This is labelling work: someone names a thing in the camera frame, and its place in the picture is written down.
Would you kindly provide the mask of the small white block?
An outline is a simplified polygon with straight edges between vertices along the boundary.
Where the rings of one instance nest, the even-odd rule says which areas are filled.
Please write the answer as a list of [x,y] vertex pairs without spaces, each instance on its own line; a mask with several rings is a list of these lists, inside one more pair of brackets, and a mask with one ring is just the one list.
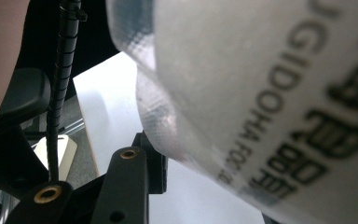
[[[76,154],[77,144],[68,135],[58,136],[59,179],[65,181]],[[34,145],[34,154],[48,168],[47,139],[43,137]]]

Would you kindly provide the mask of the wooden table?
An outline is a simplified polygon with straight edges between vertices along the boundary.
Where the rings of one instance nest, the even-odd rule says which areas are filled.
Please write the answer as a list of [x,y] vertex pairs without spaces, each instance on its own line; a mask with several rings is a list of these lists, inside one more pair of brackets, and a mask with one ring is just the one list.
[[96,130],[95,112],[98,109],[99,93],[85,79],[76,77],[74,79],[76,88],[76,97],[84,124],[84,131],[87,137],[87,146],[89,148],[89,161],[97,176],[100,175],[98,160],[93,149],[94,131]]

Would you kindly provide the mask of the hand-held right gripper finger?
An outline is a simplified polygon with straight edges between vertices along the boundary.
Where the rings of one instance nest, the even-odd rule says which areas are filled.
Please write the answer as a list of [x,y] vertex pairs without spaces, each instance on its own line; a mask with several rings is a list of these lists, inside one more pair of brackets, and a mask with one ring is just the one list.
[[137,133],[112,155],[90,224],[149,224],[149,195],[166,192],[167,170],[167,158]]

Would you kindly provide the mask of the red and white spout pouch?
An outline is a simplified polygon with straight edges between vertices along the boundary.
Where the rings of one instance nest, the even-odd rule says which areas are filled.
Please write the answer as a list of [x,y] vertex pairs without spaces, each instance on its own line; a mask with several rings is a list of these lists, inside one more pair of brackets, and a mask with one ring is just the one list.
[[105,0],[154,148],[282,224],[358,224],[358,0]]

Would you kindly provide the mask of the metal floor rail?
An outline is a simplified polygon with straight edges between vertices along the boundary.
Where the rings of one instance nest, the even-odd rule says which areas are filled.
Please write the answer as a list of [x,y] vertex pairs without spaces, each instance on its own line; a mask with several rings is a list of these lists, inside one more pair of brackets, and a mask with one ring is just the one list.
[[[39,139],[46,136],[46,131],[42,131],[40,128],[40,121],[32,119],[21,125],[22,130],[29,139]],[[83,119],[76,120],[67,126],[62,126],[58,134],[71,135],[85,128]]]

